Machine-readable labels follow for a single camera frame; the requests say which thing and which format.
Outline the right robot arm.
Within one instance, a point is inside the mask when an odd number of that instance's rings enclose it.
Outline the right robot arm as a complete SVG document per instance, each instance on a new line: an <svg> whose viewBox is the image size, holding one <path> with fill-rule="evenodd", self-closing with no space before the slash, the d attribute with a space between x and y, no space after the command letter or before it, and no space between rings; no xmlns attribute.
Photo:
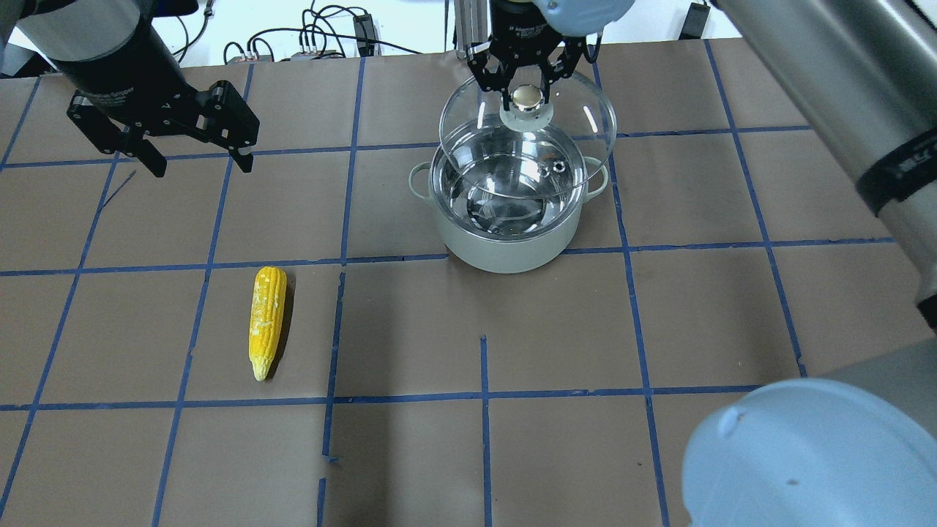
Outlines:
<svg viewBox="0 0 937 527"><path fill-rule="evenodd" d="M935 323L935 29L911 1L720 1L921 279ZM692 526L933 526L935 340L741 394L694 427Z"/></svg>

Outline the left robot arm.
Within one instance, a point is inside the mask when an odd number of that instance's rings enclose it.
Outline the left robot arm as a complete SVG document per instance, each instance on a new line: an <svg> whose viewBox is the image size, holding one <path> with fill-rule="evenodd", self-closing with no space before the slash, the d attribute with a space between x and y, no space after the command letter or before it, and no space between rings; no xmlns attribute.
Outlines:
<svg viewBox="0 0 937 527"><path fill-rule="evenodd" d="M67 116L101 153L161 177L167 161L152 138L185 135L248 173L260 120L230 81L191 86L152 16L138 1L4 1L2 42L20 29L73 84Z"/></svg>

